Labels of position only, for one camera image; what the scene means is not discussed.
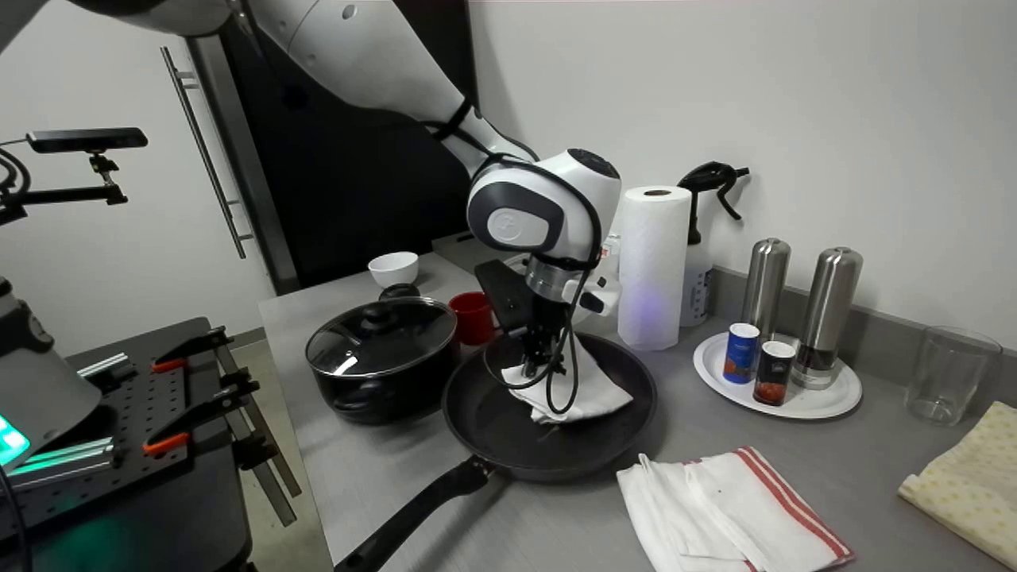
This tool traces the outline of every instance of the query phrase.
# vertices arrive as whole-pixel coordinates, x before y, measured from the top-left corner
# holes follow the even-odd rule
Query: frying pan
[[[494,340],[453,374],[441,398],[445,422],[472,455],[413,498],[336,565],[336,572],[374,572],[444,503],[487,484],[499,471],[520,480],[556,482],[601,469],[630,449],[649,426],[657,388],[642,362],[621,346],[579,334],[580,342],[633,401],[617,411],[571,423],[538,424],[530,406],[513,397],[487,363],[518,363],[518,344]]]

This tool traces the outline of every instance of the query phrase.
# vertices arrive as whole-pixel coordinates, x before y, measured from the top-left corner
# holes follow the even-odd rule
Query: red cup
[[[494,335],[491,304],[483,292],[465,292],[453,298],[448,307],[456,312],[456,339],[468,346],[479,346]]]

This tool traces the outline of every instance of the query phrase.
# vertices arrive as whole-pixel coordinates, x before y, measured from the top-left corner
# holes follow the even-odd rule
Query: black pot
[[[419,296],[353,308],[307,341],[321,396],[343,417],[381,424],[440,408],[459,363],[456,314]]]

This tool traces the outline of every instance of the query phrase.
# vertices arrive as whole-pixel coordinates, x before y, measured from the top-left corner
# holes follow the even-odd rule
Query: yellow cloth
[[[897,494],[1017,570],[1017,409],[996,402]]]

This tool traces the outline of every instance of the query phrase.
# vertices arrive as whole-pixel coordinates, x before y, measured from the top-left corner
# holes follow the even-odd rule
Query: small bowl
[[[419,256],[413,252],[391,252],[367,263],[367,270],[382,288],[394,284],[412,284],[417,279],[418,260]]]

